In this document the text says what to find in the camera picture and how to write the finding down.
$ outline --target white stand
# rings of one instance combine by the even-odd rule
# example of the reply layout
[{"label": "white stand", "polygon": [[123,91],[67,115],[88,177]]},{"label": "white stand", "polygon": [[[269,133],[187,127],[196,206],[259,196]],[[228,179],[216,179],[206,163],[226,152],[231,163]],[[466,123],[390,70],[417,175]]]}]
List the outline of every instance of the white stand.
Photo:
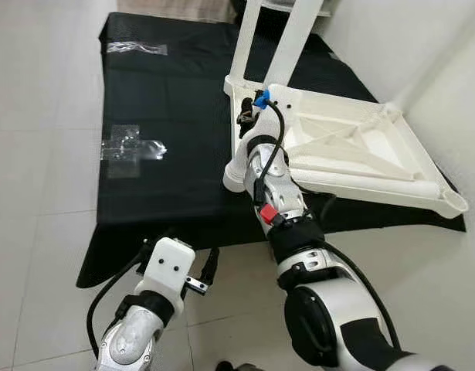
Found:
[{"label": "white stand", "polygon": [[287,87],[322,1],[296,0],[264,83],[244,80],[261,0],[249,0],[224,91],[231,100],[232,153],[224,185],[244,190],[246,145],[257,135],[278,136],[278,121],[265,109],[239,140],[241,102],[270,91],[286,121],[283,147],[290,172],[304,188],[343,198],[432,209],[446,218],[468,205],[442,177],[394,104],[375,104]]}]

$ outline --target robotic arm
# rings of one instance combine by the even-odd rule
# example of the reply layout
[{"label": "robotic arm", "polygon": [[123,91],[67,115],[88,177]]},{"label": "robotic arm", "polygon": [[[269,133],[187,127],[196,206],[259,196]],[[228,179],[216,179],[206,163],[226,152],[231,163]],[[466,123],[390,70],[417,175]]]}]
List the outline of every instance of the robotic arm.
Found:
[{"label": "robotic arm", "polygon": [[[280,99],[280,107],[292,108],[297,103],[287,94],[273,98]],[[284,314],[295,352],[325,369],[451,371],[400,349],[382,301],[359,268],[325,241],[290,176],[280,146],[287,115],[284,118],[277,101],[267,99],[266,94],[261,103],[254,125],[249,124],[249,107],[243,107],[247,127],[241,131],[236,157],[227,165],[224,183],[236,191],[245,189],[253,199],[278,264],[278,284],[287,292]],[[215,257],[213,254],[206,265],[207,279],[196,280],[187,275],[195,258],[191,247],[160,239],[135,295],[128,295],[117,310],[120,321],[102,339],[97,371],[148,369],[154,344],[170,319],[184,309],[187,289],[204,294],[212,283]],[[392,345],[382,333],[383,325]]]}]

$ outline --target blue clip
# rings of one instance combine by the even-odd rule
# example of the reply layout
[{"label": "blue clip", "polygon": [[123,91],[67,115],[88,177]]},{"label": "blue clip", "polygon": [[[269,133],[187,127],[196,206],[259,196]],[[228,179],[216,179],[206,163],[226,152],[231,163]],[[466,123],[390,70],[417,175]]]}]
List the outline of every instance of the blue clip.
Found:
[{"label": "blue clip", "polygon": [[266,102],[267,99],[270,99],[270,91],[269,90],[263,91],[263,94],[261,95],[261,97],[256,99],[253,104],[255,106],[261,108],[262,110],[264,110],[266,108],[266,106],[268,105],[268,103]]}]

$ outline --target black tablecloth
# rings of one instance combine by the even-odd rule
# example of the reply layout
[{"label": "black tablecloth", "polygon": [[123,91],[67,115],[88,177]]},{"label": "black tablecloth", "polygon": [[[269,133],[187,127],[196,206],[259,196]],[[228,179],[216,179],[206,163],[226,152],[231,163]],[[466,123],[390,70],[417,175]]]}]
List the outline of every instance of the black tablecloth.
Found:
[{"label": "black tablecloth", "polygon": [[[229,72],[238,27],[112,13],[102,32],[105,102],[103,139],[117,125],[137,125],[141,139],[162,141],[163,160],[141,161],[138,175],[113,178],[102,161],[97,228],[77,286],[99,284],[123,267],[144,238],[169,227],[195,249],[265,240],[246,194],[228,192],[222,174],[231,158]],[[106,53],[107,44],[142,41],[164,45],[166,55]],[[246,79],[263,81],[276,41],[256,35]],[[351,69],[311,36],[290,81],[292,87],[375,101]],[[319,212],[327,197],[306,195]],[[423,209],[338,199],[325,232],[403,224],[464,230],[463,218],[446,220]]]}]

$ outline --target clear tape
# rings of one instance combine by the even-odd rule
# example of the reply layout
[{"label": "clear tape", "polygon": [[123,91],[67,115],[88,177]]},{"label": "clear tape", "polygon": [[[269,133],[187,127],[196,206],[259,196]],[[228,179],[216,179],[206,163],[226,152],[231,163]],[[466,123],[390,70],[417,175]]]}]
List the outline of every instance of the clear tape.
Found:
[{"label": "clear tape", "polygon": [[110,139],[101,142],[100,159],[108,161],[108,178],[137,178],[140,160],[163,160],[167,148],[161,141],[141,140],[139,126],[114,125]]},{"label": "clear tape", "polygon": [[149,44],[140,41],[119,41],[107,44],[107,53],[125,53],[133,50],[148,54],[158,54],[161,56],[168,55],[166,44]]}]

